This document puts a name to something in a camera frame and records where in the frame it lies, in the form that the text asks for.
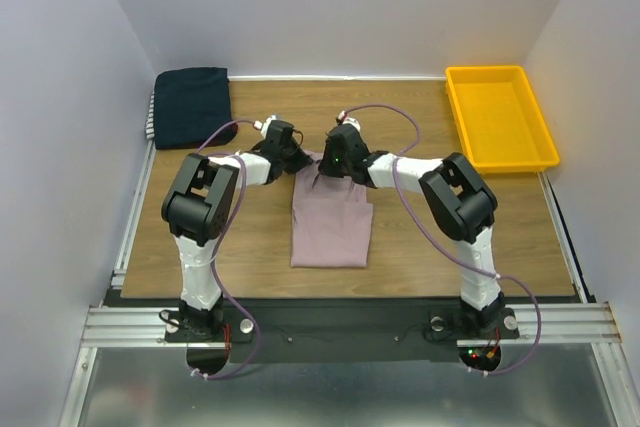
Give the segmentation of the pink tank top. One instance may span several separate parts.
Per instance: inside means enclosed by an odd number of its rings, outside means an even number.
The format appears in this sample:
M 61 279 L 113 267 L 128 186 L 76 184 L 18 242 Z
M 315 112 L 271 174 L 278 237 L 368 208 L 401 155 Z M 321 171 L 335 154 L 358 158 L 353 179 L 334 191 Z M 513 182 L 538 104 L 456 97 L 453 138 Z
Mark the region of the pink tank top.
M 319 172 L 320 153 L 295 175 L 292 197 L 293 268 L 365 268 L 374 207 L 367 188 Z

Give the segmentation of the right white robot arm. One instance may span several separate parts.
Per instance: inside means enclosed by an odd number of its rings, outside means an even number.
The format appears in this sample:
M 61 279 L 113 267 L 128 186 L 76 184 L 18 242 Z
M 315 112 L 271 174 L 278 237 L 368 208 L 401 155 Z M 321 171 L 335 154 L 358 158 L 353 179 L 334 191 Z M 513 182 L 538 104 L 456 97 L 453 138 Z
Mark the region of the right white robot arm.
M 404 194 L 421 193 L 436 226 L 456 249 L 449 253 L 424 225 L 418 226 L 436 250 L 461 268 L 461 328 L 472 337 L 482 337 L 495 327 L 505 306 L 492 250 L 498 203 L 463 154 L 415 159 L 371 151 L 359 128 L 343 123 L 327 134 L 319 172 L 369 188 L 394 188 L 406 208 L 410 206 Z

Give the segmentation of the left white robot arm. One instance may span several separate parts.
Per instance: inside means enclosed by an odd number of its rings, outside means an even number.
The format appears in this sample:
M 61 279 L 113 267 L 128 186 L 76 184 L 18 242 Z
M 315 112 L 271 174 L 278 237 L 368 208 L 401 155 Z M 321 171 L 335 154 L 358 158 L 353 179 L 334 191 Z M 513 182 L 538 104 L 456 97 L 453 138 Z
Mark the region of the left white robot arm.
M 215 259 L 246 188 L 268 185 L 312 163 L 300 145 L 302 134 L 291 123 L 272 115 L 252 127 L 261 141 L 247 152 L 187 155 L 161 208 L 179 251 L 182 274 L 178 312 L 161 319 L 177 333 L 202 341 L 228 331 Z

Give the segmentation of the folded dark red tank top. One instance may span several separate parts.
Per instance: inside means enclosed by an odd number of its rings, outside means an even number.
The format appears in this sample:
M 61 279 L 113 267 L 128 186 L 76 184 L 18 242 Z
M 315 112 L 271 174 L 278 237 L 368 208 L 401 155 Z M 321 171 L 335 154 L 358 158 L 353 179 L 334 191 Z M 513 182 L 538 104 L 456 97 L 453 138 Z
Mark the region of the folded dark red tank top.
M 203 141 L 199 148 L 204 149 L 208 146 L 226 145 L 234 140 L 237 133 L 238 123 L 235 120 L 231 120 L 218 127 Z

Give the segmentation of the folded navy tank top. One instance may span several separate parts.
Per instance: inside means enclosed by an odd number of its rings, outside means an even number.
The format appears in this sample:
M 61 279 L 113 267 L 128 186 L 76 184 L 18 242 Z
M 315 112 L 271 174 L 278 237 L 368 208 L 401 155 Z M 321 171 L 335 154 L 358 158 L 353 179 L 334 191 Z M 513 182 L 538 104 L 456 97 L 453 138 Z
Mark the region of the folded navy tank top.
M 232 120 L 225 68 L 165 71 L 156 78 L 153 91 L 153 140 L 158 150 L 198 147 L 218 127 Z

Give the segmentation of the folded striped tank top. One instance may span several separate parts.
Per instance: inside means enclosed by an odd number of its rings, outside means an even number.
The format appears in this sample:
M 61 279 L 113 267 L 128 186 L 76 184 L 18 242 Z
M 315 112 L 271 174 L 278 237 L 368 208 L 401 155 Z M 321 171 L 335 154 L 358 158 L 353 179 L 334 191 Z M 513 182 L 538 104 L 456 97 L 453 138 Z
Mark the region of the folded striped tank top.
M 148 112 L 147 112 L 145 126 L 144 126 L 144 133 L 148 140 L 151 140 L 155 137 L 154 103 L 155 103 L 155 92 L 152 91 L 149 97 Z

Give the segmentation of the yellow plastic bin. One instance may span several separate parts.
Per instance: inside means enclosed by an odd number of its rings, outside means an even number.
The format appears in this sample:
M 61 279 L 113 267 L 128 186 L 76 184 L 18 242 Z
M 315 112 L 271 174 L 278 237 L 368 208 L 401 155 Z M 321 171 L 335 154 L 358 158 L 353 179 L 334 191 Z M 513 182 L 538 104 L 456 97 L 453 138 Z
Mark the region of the yellow plastic bin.
M 464 155 L 483 174 L 538 173 L 560 157 L 525 70 L 456 66 L 446 93 Z

